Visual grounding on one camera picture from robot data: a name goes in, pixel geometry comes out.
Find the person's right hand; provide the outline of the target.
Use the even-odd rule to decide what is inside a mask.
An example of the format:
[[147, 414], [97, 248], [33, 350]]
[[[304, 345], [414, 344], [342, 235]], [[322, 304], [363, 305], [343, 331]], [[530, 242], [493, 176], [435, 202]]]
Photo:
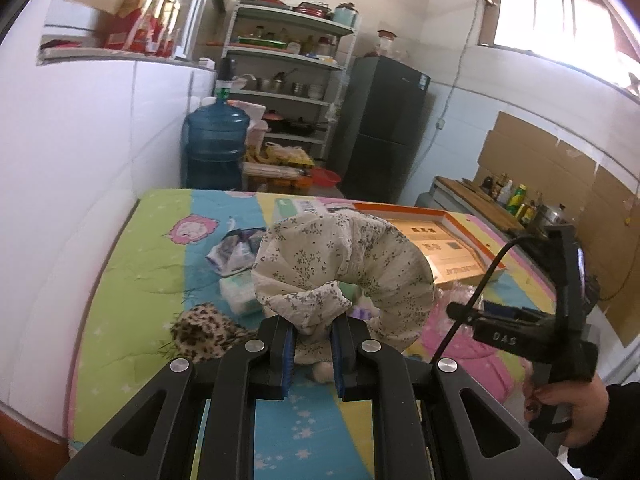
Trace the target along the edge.
[[591, 382], [557, 382], [536, 387], [530, 378], [523, 385], [524, 417], [531, 422], [543, 406], [566, 405], [570, 408], [572, 426], [563, 444], [567, 448], [581, 448], [601, 429], [608, 412], [608, 392], [598, 375]]

